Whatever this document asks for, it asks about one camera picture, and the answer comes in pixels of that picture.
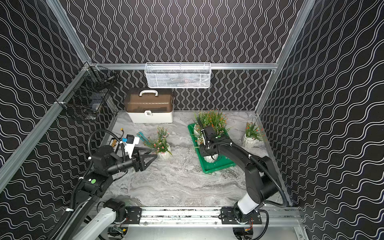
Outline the pink flower plant pot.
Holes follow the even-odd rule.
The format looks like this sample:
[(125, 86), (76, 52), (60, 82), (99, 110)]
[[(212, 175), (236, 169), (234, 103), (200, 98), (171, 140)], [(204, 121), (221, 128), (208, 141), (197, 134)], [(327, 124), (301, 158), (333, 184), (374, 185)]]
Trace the pink flower plant pot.
[(145, 145), (155, 151), (160, 160), (168, 160), (172, 153), (170, 144), (168, 143), (169, 132), (164, 127), (157, 128), (157, 138), (148, 138)]
[(218, 157), (219, 157), (218, 154), (211, 155), (211, 156), (204, 156), (204, 160), (205, 160), (207, 163), (214, 163), (214, 162), (218, 159)]
[(214, 123), (214, 130), (215, 130), (215, 133), (218, 135), (227, 134), (230, 129), (231, 128), (228, 128), (228, 124), (226, 121), (223, 121), (223, 122), (219, 121), (217, 123)]

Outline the orange flower plant back pot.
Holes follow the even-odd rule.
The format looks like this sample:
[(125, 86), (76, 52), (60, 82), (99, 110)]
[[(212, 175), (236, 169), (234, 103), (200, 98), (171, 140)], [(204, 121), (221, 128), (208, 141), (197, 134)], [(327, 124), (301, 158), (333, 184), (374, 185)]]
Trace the orange flower plant back pot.
[(195, 134), (195, 137), (196, 137), (195, 142), (196, 142), (197, 146), (204, 145), (205, 139), (204, 139), (203, 133), (201, 133), (201, 132), (197, 133), (197, 134)]

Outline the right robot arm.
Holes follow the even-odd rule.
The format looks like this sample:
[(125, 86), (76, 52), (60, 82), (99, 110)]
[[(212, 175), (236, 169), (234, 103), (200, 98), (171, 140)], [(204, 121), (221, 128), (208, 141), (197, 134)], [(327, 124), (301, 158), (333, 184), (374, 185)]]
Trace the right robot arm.
[(234, 205), (234, 215), (238, 222), (248, 222), (252, 212), (259, 212), (265, 204), (280, 208), (289, 205), (274, 163), (269, 157), (261, 158), (251, 154), (235, 144), (230, 137), (217, 134), (211, 126), (204, 126), (199, 117), (197, 122), (203, 137), (203, 144), (199, 146), (201, 154), (227, 157), (245, 174), (247, 193)]

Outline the pink flower plant front pot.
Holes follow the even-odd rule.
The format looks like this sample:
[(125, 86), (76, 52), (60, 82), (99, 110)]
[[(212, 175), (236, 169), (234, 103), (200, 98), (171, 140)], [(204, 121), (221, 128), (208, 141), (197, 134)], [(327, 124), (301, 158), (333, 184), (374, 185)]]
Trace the pink flower plant front pot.
[(227, 134), (230, 129), (231, 128), (228, 128), (228, 124), (226, 121), (223, 121), (223, 122), (219, 121), (217, 123), (214, 123), (214, 130), (215, 130), (215, 133), (218, 135)]

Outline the green plastic tray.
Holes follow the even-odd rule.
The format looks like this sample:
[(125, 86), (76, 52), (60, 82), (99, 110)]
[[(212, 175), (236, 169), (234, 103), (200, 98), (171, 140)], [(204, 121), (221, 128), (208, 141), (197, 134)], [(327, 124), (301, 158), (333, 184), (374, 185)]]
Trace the green plastic tray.
[(189, 124), (188, 130), (189, 130), (190, 136), (192, 138), (192, 141), (193, 141), (193, 144), (195, 147), (195, 151), (198, 155), (202, 170), (205, 174), (210, 174), (210, 173), (213, 173), (216, 171), (220, 171), (223, 169), (234, 167), (236, 165), (232, 160), (230, 160), (229, 158), (227, 158), (223, 155), (218, 155), (218, 158), (214, 162), (208, 163), (200, 153), (200, 148), (198, 146), (198, 139), (194, 134), (194, 130), (195, 130), (194, 126), (195, 126), (195, 124)]

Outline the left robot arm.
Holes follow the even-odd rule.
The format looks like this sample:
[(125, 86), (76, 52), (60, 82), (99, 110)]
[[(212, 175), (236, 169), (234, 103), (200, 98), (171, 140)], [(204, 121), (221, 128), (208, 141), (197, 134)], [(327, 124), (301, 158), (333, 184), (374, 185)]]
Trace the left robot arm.
[(75, 185), (69, 206), (47, 237), (49, 240), (94, 240), (109, 225), (137, 224), (141, 219), (141, 208), (127, 207), (125, 202), (111, 198), (104, 201), (98, 214), (83, 229), (80, 228), (112, 183), (117, 182), (114, 175), (124, 175), (131, 169), (143, 172), (158, 158), (151, 149), (137, 146), (138, 137), (118, 138), (109, 130), (101, 132), (112, 136), (119, 145), (116, 148), (103, 145), (92, 151), (91, 142), (87, 143), (90, 165)]

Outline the green grass plant white pot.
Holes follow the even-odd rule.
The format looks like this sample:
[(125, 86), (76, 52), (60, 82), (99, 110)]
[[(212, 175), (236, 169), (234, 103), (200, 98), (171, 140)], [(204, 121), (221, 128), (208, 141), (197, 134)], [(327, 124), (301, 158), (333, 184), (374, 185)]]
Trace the green grass plant white pot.
[(202, 129), (209, 125), (209, 113), (199, 112), (198, 114), (195, 114), (195, 120), (194, 134), (200, 136)]

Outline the orange flower plant pot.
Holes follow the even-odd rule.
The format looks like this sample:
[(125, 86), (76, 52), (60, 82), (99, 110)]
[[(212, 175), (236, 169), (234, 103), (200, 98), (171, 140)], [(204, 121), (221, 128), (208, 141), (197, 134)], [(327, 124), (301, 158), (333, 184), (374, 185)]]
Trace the orange flower plant pot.
[(195, 142), (196, 142), (197, 146), (204, 145), (205, 139), (204, 139), (203, 133), (201, 133), (201, 132), (197, 133), (197, 134), (195, 134), (195, 137), (196, 137)]
[(214, 128), (214, 123), (217, 122), (227, 122), (227, 116), (223, 112), (211, 111), (209, 112), (209, 124)]

